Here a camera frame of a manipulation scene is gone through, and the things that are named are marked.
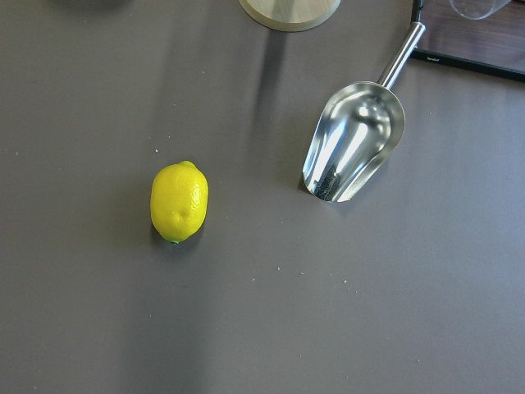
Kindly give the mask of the wooden mug tree stand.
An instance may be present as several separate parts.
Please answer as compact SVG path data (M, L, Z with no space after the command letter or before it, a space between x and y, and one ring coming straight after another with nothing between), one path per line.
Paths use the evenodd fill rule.
M239 0L257 23L272 30L301 32L318 27L337 11L340 0Z

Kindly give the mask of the silver metal scoop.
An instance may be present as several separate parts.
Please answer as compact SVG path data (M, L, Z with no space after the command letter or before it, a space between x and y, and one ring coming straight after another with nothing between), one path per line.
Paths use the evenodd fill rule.
M391 156L405 128L403 106L391 88L425 30L419 21L410 25L378 81L354 82L328 99L303 165L309 193L349 201Z

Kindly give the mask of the wine glass rack tray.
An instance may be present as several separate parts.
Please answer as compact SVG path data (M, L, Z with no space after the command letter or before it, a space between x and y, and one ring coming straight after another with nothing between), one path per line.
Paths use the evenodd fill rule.
M469 19L451 1L414 1L412 21L426 26L412 57L505 79L524 81L524 2L496 4Z

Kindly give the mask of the yellow lemon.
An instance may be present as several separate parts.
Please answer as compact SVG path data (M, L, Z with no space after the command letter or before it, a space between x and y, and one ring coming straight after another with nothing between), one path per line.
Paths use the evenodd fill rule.
M164 167L153 179L149 206L153 227L164 240L187 240L206 218L206 176L191 161Z

